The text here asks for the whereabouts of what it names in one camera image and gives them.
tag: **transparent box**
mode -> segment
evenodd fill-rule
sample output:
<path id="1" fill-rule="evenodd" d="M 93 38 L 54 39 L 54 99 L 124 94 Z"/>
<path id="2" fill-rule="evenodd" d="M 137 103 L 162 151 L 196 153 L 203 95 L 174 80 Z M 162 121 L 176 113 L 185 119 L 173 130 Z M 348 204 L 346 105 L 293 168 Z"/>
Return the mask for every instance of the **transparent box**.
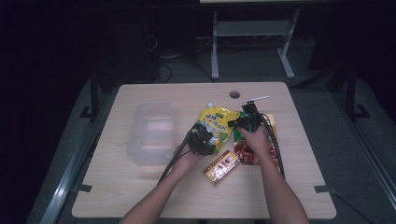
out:
<path id="1" fill-rule="evenodd" d="M 175 149 L 172 107 L 169 102 L 137 106 L 127 153 L 137 165 L 166 165 Z"/>

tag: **gray carpet floor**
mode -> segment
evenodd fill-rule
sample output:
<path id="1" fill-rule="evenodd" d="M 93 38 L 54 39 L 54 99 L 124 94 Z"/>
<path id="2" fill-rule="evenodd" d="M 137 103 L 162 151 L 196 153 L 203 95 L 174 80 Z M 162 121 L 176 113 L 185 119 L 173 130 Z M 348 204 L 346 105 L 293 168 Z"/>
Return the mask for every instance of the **gray carpet floor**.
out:
<path id="1" fill-rule="evenodd" d="M 296 75 L 295 79 L 285 77 L 276 54 L 277 43 L 270 43 L 257 49 L 220 54 L 219 82 L 282 81 L 290 86 L 300 83 L 317 72 L 306 69 L 314 46 L 313 40 L 291 43 L 288 56 Z M 193 63 L 185 58 L 178 58 L 164 64 L 172 70 L 170 83 L 211 82 L 205 72 L 210 71 L 208 52 L 198 54 Z M 160 67 L 160 73 L 163 79 L 171 75 L 170 70 L 165 67 Z M 325 77 L 302 90 L 290 90 L 324 179 L 328 186 L 338 190 L 338 195 L 342 199 L 355 206 L 374 223 L 396 223 L 395 208 L 380 185 L 361 142 L 354 134 L 350 120 L 346 117 L 343 101 L 340 101 L 340 98 L 345 97 L 345 90 L 331 93 L 326 89 L 330 77 Z M 95 121 L 100 122 L 96 126 L 97 133 L 101 132 L 116 95 L 117 89 L 111 94 L 101 94 L 101 118 Z M 80 148 L 84 138 L 87 137 L 86 134 L 92 133 L 90 131 L 92 123 L 88 119 L 79 117 L 84 106 L 90 105 L 90 97 L 90 83 L 87 81 L 76 100 L 47 178 L 27 223 L 38 223 L 41 220 L 72 154 Z M 395 124 L 378 104 L 370 87 L 359 79 L 357 80 L 356 103 L 364 105 L 371 118 L 359 119 L 353 125 L 359 126 L 377 157 L 389 172 L 389 176 L 396 181 Z M 87 159 L 81 169 L 75 187 L 70 189 L 69 197 L 57 223 L 117 223 L 119 221 L 118 218 L 77 219 L 71 215 L 71 208 L 77 197 L 75 189 L 82 182 L 89 161 L 90 159 Z M 312 223 L 369 223 L 339 198 L 332 198 L 337 216 L 331 220 L 312 220 Z M 251 220 L 235 221 L 235 223 L 252 223 Z M 159 223 L 197 222 L 196 220 L 162 219 Z"/>

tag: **light wood table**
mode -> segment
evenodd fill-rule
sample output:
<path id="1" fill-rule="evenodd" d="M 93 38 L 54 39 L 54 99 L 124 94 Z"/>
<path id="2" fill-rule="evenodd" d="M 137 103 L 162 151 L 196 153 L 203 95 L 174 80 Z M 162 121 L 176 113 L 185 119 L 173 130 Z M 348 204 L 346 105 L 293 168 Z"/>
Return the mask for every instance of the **light wood table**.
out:
<path id="1" fill-rule="evenodd" d="M 241 97 L 232 99 L 230 91 Z M 264 95 L 256 102 L 259 111 L 276 117 L 286 180 L 293 188 L 309 218 L 336 215 L 328 192 L 316 193 L 314 186 L 325 185 L 309 145 L 289 90 L 284 83 L 201 83 L 124 85 L 120 88 L 100 141 L 94 152 L 72 213 L 75 217 L 123 217 L 157 184 L 165 166 L 139 167 L 127 155 L 134 112 L 144 102 L 169 101 L 176 115 L 176 141 L 198 119 L 208 103 L 242 110 L 243 100 Z M 233 150 L 233 136 L 225 148 Z M 268 218 L 258 166 L 239 165 L 217 187 L 203 170 L 217 156 L 205 157 L 177 186 L 161 217 L 177 218 Z"/>

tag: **yellow package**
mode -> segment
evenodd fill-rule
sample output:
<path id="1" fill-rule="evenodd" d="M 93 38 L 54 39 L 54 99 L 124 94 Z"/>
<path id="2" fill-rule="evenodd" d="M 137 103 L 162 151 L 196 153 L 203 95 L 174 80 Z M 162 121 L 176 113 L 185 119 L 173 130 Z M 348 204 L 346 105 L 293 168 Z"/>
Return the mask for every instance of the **yellow package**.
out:
<path id="1" fill-rule="evenodd" d="M 216 145 L 213 155 L 218 155 L 230 137 L 233 127 L 228 127 L 228 121 L 239 118 L 239 112 L 212 106 L 202 111 L 197 123 L 205 125 L 209 133 L 213 133 L 211 144 Z"/>

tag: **person's right hand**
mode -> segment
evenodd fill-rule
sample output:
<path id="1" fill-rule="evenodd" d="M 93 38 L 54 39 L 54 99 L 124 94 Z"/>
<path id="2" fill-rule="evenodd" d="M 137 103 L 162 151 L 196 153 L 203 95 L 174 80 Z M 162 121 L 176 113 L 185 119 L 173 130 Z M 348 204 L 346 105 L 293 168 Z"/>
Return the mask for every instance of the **person's right hand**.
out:
<path id="1" fill-rule="evenodd" d="M 248 146 L 254 151 L 254 153 L 261 158 L 262 156 L 269 156 L 270 139 L 267 130 L 264 125 L 260 125 L 259 128 L 254 132 L 250 133 L 244 128 L 237 128 L 238 131 L 244 135 Z"/>

